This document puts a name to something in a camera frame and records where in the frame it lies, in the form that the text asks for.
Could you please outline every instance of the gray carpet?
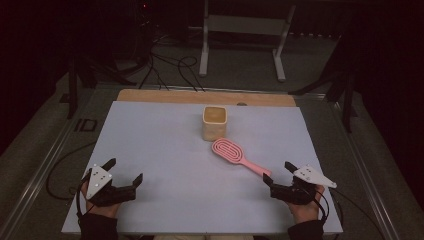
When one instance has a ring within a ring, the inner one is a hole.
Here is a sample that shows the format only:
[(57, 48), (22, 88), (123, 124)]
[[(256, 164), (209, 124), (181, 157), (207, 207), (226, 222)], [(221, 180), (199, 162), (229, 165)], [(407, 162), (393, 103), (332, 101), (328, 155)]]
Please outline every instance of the gray carpet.
[[(270, 53), (271, 45), (262, 44), (259, 47), (257, 45), (252, 47), (238, 44), (233, 46), (216, 42), (211, 44), (208, 76), (198, 80), (207, 90), (231, 89), (284, 94), (315, 81), (335, 44), (332, 40), (321, 38), (289, 37), (283, 51), (287, 82), (279, 83), (276, 81)], [(153, 51), (177, 59), (185, 56), (200, 59), (201, 49), (198, 42), (194, 42), (184, 45), (158, 45)], [(179, 86), (189, 89), (189, 84), (180, 76), (175, 66), (155, 59), (154, 67), (159, 75), (152, 73), (143, 88), (159, 88), (157, 83), (160, 76), (162, 82), (170, 88)], [(135, 87), (139, 87), (147, 71), (148, 68), (145, 68), (128, 79), (137, 82), (138, 85)], [(193, 71), (197, 75), (198, 63), (193, 67)], [(195, 84), (194, 77), (188, 69), (182, 69), (182, 72), (192, 84)], [(26, 184), (30, 182), (39, 166), (44, 166), (46, 156), (53, 155), (49, 151), (54, 149), (52, 146), (58, 146), (58, 136), (62, 139), (61, 130), (67, 124), (71, 132), (65, 136), (57, 154), (54, 155), (55, 160), (60, 163), (50, 176), (49, 186), (51, 192), (57, 196), (72, 197), (71, 193), (75, 191), (72, 187), (76, 187), (83, 174), (110, 104), (116, 99), (119, 90), (125, 88), (105, 77), (99, 76), (99, 79), (101, 83), (96, 89), (80, 89), (80, 96), (90, 98), (85, 101), (85, 98), (81, 97), (80, 112), (77, 113), (76, 119), (66, 120), (68, 106), (59, 103), (61, 95), (67, 92), (65, 76), (58, 83), (57, 93), (46, 102), (1, 156), (0, 176), (5, 179), (0, 182), (2, 193), (0, 223), (2, 225), (8, 223), (6, 220), (10, 218), (7, 216), (10, 216), (14, 206), (19, 204), (18, 201), (26, 189)], [(319, 95), (319, 93), (325, 93), (325, 90), (324, 86), (314, 90), (315, 94), (298, 97), (296, 103), (304, 114), (324, 173), (338, 183), (340, 192), (364, 211), (361, 212), (352, 202), (334, 193), (335, 200), (341, 206), (337, 214), (339, 217), (343, 216), (345, 231), (338, 239), (382, 239), (371, 222), (381, 224), (384, 229), (385, 223), (379, 223), (379, 218), (376, 217), (379, 214), (375, 210), (378, 207), (374, 206), (376, 201), (366, 190), (369, 188), (369, 180), (378, 189), (377, 196), (382, 198), (390, 222), (395, 227), (393, 239), (424, 239), (422, 210), (412, 197), (389, 150), (364, 109), (360, 95), (356, 94), (354, 99), (357, 116), (352, 118), (353, 133), (346, 134), (340, 125), (337, 105), (323, 101), (322, 95)], [(97, 120), (98, 125), (93, 132), (74, 131), (78, 119)], [(361, 166), (357, 164), (358, 156), (366, 170), (371, 172), (372, 178), (365, 178), (367, 180), (365, 182)], [(28, 211), (20, 212), (22, 216), (18, 218), (19, 221), (16, 221), (14, 230), (8, 231), (10, 236), (1, 238), (78, 239), (78, 236), (60, 232), (70, 207), (69, 200), (57, 200), (51, 197), (46, 191), (44, 180), (39, 186), (41, 186), (40, 189), (32, 191), (36, 196), (34, 201), (29, 201), (25, 205)], [(270, 236), (270, 238), (285, 239), (286, 236)]]

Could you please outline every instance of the dark sleeve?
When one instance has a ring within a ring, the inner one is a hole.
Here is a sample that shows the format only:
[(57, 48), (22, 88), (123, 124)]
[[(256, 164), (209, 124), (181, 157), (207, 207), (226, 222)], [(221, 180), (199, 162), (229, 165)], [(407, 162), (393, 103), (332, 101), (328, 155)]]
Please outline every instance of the dark sleeve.
[(291, 240), (322, 240), (323, 221), (313, 220), (294, 225), (288, 229)]
[(81, 240), (117, 240), (118, 219), (97, 214), (84, 214), (80, 220)]

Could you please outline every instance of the person's left hand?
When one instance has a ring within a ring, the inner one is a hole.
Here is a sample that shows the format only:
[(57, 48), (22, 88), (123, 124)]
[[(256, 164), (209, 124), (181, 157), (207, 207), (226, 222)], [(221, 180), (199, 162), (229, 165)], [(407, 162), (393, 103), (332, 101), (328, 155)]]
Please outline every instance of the person's left hand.
[(88, 181), (84, 182), (81, 187), (81, 192), (82, 192), (82, 195), (84, 196), (85, 206), (88, 213), (97, 214), (97, 215), (101, 215), (101, 216), (105, 216), (109, 218), (116, 218), (118, 209), (121, 206), (120, 203), (114, 204), (108, 207), (95, 206), (93, 203), (87, 200), (86, 198), (87, 190), (88, 190)]

